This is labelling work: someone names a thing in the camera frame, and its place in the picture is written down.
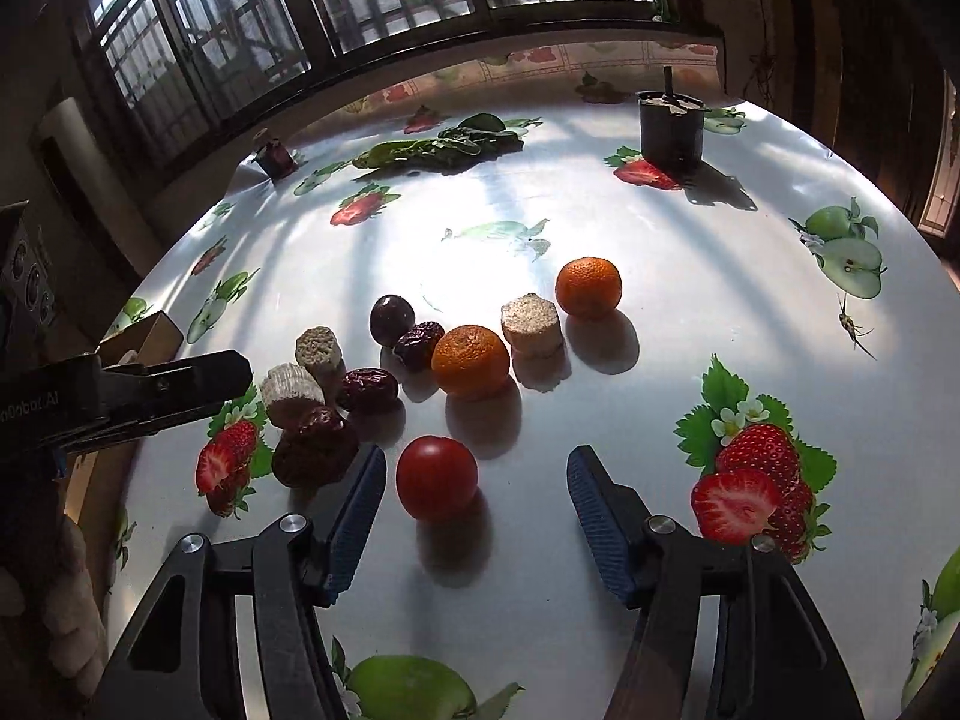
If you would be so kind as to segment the person's left hand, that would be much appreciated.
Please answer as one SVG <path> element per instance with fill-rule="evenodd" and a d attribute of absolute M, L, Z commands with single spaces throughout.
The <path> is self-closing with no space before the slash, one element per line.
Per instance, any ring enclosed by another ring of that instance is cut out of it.
<path fill-rule="evenodd" d="M 59 543 L 53 548 L 53 574 L 39 617 L 49 636 L 46 663 L 68 684 L 67 697 L 86 704 L 106 667 L 106 631 L 94 600 L 82 530 L 66 515 L 55 519 Z M 21 647 L 2 637 L 2 713 L 7 718 L 49 717 L 47 681 L 28 668 Z"/>

